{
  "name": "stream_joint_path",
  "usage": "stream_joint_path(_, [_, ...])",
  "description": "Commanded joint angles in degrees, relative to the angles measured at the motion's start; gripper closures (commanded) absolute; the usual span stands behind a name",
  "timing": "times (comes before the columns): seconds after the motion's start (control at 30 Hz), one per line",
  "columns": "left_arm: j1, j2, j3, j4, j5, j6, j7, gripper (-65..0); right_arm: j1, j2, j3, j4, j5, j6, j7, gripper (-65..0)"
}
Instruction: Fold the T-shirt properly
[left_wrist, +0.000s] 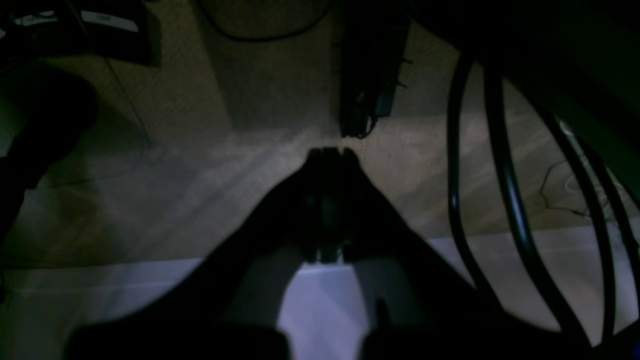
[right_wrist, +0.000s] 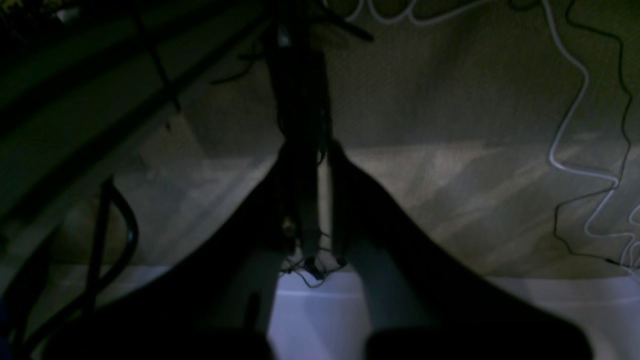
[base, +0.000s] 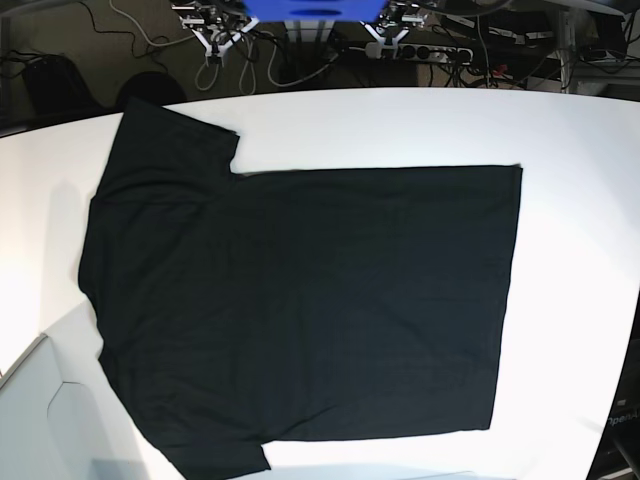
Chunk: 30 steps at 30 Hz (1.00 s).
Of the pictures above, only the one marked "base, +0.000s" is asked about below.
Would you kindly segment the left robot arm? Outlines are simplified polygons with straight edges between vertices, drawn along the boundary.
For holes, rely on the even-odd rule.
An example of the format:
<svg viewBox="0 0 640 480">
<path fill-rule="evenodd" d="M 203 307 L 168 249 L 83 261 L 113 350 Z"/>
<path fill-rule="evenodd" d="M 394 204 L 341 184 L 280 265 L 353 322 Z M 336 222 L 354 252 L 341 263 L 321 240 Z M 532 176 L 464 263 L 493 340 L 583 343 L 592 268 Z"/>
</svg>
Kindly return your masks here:
<svg viewBox="0 0 640 480">
<path fill-rule="evenodd" d="M 380 52 L 396 51 L 411 29 L 425 26 L 428 16 L 428 11 L 416 1 L 388 1 L 373 21 L 361 25 Z"/>
</svg>

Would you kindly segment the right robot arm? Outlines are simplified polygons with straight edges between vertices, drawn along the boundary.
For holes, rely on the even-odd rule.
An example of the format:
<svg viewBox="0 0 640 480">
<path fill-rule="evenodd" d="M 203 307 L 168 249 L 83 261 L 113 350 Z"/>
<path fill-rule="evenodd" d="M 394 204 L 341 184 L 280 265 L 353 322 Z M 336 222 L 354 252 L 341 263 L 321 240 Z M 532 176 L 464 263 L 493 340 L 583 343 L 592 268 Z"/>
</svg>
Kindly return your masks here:
<svg viewBox="0 0 640 480">
<path fill-rule="evenodd" d="M 171 1 L 171 8 L 203 45 L 207 63 L 221 64 L 227 51 L 259 23 L 243 1 Z"/>
</svg>

